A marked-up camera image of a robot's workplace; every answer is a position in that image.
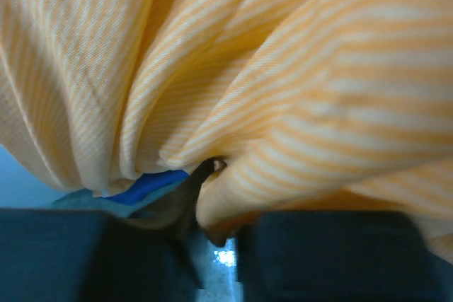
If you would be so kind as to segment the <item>yellow Mickey Mouse pillowcase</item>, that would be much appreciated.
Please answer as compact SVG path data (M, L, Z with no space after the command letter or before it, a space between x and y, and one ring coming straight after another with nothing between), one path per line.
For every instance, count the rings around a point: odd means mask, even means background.
M277 209L390 209L452 260L452 0L1 0L1 145L109 197L223 156L221 242Z

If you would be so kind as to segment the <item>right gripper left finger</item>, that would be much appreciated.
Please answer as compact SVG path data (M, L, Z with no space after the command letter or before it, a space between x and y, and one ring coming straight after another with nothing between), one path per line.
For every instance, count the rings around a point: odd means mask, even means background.
M188 241L207 159L128 217L100 210L2 209L2 301L167 301L202 277Z

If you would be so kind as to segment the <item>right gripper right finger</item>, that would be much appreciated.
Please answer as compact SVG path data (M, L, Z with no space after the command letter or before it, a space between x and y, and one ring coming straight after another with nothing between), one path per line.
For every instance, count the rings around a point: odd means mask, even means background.
M245 301L452 300L452 268L402 213L274 211L231 237Z

